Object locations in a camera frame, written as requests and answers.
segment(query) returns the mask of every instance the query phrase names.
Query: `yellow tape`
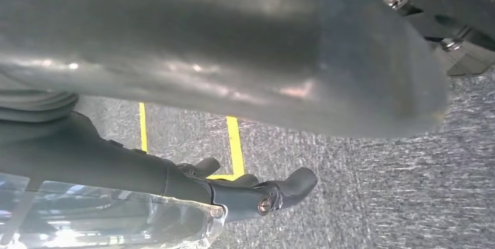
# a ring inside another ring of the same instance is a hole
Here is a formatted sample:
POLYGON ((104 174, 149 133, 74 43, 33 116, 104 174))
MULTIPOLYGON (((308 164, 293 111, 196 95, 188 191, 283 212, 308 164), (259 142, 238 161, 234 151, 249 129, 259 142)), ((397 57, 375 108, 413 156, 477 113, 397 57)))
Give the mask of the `yellow tape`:
POLYGON ((146 135, 146 109, 140 102, 141 150, 148 151, 148 136, 146 135))
MULTIPOLYGON (((146 132, 146 108, 144 103, 139 102, 140 112, 140 129, 141 129, 141 150, 148 151, 148 136, 146 132)), ((232 169, 233 174, 211 175, 209 179, 225 179, 229 181, 236 180, 243 176, 244 158, 242 157, 242 149, 240 147, 239 125, 237 118, 227 117, 227 131, 229 135, 229 145, 231 148, 232 169)))

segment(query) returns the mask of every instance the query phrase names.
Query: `reflective chrome surface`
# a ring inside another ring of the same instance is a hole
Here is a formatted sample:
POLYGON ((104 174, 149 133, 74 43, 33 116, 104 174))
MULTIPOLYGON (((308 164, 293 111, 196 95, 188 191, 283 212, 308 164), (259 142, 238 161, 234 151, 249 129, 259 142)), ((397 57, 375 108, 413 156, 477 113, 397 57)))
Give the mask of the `reflective chrome surface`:
POLYGON ((0 174, 2 248, 208 248, 225 221, 219 206, 51 181, 31 190, 28 181, 0 174))
POLYGON ((446 99, 380 0, 0 0, 0 71, 341 136, 423 132, 446 99))

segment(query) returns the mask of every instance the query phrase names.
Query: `metal bolt head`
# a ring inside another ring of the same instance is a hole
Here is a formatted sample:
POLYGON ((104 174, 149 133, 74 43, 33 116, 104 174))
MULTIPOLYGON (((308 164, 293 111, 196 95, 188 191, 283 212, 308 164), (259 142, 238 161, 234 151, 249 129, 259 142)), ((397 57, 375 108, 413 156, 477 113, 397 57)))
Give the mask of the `metal bolt head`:
POLYGON ((446 38, 440 42, 440 47, 445 52, 458 50, 461 47, 461 45, 462 45, 462 40, 460 40, 460 39, 447 39, 446 38))
POLYGON ((266 215, 271 209, 271 201, 270 198, 265 196, 261 199, 260 203, 258 204, 258 212, 261 215, 266 215))
POLYGON ((224 210, 220 207, 210 209, 210 215, 215 219, 220 219, 224 216, 224 210))

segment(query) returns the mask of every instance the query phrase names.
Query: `yellow floor line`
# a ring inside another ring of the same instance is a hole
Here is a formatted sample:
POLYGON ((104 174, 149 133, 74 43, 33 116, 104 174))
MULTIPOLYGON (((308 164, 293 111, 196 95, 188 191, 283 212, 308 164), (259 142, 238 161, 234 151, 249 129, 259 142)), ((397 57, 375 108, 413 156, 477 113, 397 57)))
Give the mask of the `yellow floor line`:
POLYGON ((229 132, 233 175, 234 177, 238 178, 240 176, 243 176, 245 171, 242 149, 240 148, 239 125, 237 122, 237 118, 227 117, 227 130, 229 132))
MULTIPOLYGON (((146 108, 144 103, 139 102, 140 113, 140 130, 141 130, 141 150, 148 151, 148 136, 146 133, 146 108)), ((240 147, 239 125, 237 118, 227 117, 227 131, 229 135, 229 145, 231 148, 232 169, 233 174, 219 174, 211 175, 209 179, 226 179, 236 180, 240 176, 243 176, 244 171, 244 159, 242 157, 242 149, 240 147)))
POLYGON ((141 128, 141 150, 148 151, 148 137, 146 135, 146 109, 144 103, 140 102, 140 128, 141 128))

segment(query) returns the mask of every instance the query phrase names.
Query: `gray carpet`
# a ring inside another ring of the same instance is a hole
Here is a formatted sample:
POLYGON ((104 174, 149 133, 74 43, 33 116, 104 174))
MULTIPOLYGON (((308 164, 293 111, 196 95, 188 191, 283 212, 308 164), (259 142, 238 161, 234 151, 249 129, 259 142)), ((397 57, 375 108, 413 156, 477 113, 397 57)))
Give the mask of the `gray carpet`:
MULTIPOLYGON (((86 97, 100 133, 140 145, 138 104, 86 97)), ((147 105, 149 149, 175 162, 215 156, 231 171, 225 119, 147 105)), ((226 225, 212 248, 495 248, 495 71, 453 79, 441 128, 407 139, 315 136, 240 120, 246 171, 300 166, 319 177, 297 207, 226 225)))

